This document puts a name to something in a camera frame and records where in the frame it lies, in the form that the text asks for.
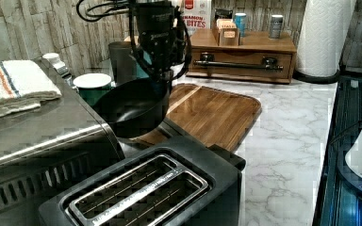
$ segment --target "toaster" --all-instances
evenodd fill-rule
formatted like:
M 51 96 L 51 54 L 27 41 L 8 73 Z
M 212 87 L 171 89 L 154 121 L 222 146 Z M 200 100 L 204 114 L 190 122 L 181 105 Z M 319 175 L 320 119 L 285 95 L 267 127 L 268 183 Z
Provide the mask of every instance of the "toaster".
M 241 172 L 204 145 L 172 137 L 42 204 L 41 224 L 238 225 Z
M 111 128 L 53 69 L 60 99 L 0 118 L 0 225 L 40 225 L 38 207 L 124 159 Z

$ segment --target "blue can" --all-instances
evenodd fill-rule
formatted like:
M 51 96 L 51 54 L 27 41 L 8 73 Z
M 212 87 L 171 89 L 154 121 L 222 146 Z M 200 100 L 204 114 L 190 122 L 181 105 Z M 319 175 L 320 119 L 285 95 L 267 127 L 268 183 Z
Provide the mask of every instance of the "blue can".
M 238 12 L 235 14 L 235 25 L 239 29 L 239 33 L 241 37 L 245 37 L 245 29 L 246 29 L 246 13 Z

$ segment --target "black handle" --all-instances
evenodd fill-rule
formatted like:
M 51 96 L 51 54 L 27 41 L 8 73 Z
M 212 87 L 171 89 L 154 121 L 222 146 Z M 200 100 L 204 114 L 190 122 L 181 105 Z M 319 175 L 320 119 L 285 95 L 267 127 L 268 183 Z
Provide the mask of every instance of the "black handle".
M 203 67 L 242 68 L 242 69 L 282 71 L 284 67 L 276 65 L 276 63 L 277 59 L 273 57 L 264 57 L 262 60 L 262 64 L 216 62 L 214 61 L 214 55 L 210 53 L 202 53 L 200 60 L 193 61 L 194 65 L 203 66 Z

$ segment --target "kitchen counter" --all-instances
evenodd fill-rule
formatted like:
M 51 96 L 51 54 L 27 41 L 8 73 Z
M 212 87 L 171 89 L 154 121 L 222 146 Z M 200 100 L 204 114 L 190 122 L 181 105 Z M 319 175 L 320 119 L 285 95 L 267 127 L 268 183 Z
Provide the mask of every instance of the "kitchen counter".
M 189 77 L 176 83 L 248 95 L 262 104 L 260 116 L 235 152 L 247 162 L 239 225 L 312 225 L 337 84 Z

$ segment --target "wooden box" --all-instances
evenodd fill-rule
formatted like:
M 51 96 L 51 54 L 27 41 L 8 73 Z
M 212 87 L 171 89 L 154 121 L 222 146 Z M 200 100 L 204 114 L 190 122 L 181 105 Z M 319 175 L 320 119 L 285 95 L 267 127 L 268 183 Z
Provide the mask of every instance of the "wooden box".
M 198 29 L 190 38 L 192 62 L 187 76 L 289 84 L 296 47 L 288 33 L 278 40 L 268 35 L 245 32 L 239 46 L 218 46 L 211 29 Z
M 239 30 L 237 28 L 223 28 L 219 30 L 216 23 L 212 23 L 211 31 L 217 45 L 239 45 Z

